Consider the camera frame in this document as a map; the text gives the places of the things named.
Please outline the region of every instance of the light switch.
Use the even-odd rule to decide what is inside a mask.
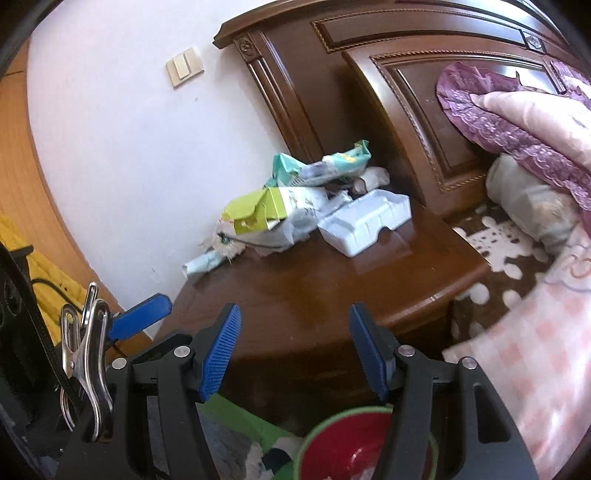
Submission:
[[[198,73],[201,73],[203,71],[203,65],[197,49],[191,47],[166,62],[166,69],[168,70],[173,87],[176,88]]]

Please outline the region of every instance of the wooden tabletop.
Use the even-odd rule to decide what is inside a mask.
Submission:
[[[413,218],[354,258],[318,231],[280,254],[247,251],[187,283],[159,337],[211,325],[226,302],[242,309],[232,358],[269,358],[350,342],[348,310],[364,302],[380,325],[404,333],[488,270],[486,261],[440,218],[413,203]]]

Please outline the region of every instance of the black cable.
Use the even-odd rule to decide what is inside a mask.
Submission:
[[[127,355],[125,355],[121,349],[117,346],[116,343],[113,344],[113,350],[115,350],[115,352],[117,352],[118,354],[120,354],[123,358],[127,358]]]
[[[117,346],[117,340],[111,340],[109,343],[107,343],[105,350],[108,350],[109,348],[115,350],[115,352],[120,354],[123,358],[127,358],[127,355],[125,355]]]
[[[76,306],[76,304],[70,299],[68,298],[68,295],[66,295],[60,287],[58,287],[56,284],[54,284],[52,281],[46,280],[45,278],[33,278],[31,280],[31,285],[34,285],[35,283],[41,283],[43,285],[47,285],[48,287],[51,287],[60,297],[62,297],[67,303],[71,304],[78,313],[82,313],[82,310],[80,308],[78,308]]]

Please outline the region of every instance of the blue gripper pad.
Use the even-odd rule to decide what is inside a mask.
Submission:
[[[369,387],[385,401],[396,371],[394,349],[398,342],[389,331],[383,332],[374,323],[363,303],[355,303],[349,309],[349,333]]]
[[[193,369],[200,380],[199,397],[206,402],[222,383],[230,356],[242,327],[238,305],[226,303],[211,327],[201,329],[193,338]]]

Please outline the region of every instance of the blue clip handle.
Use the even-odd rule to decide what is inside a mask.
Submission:
[[[173,304],[161,293],[144,300],[131,310],[113,319],[113,326],[109,331],[110,340],[127,340],[136,333],[144,330],[153,323],[170,315]]]

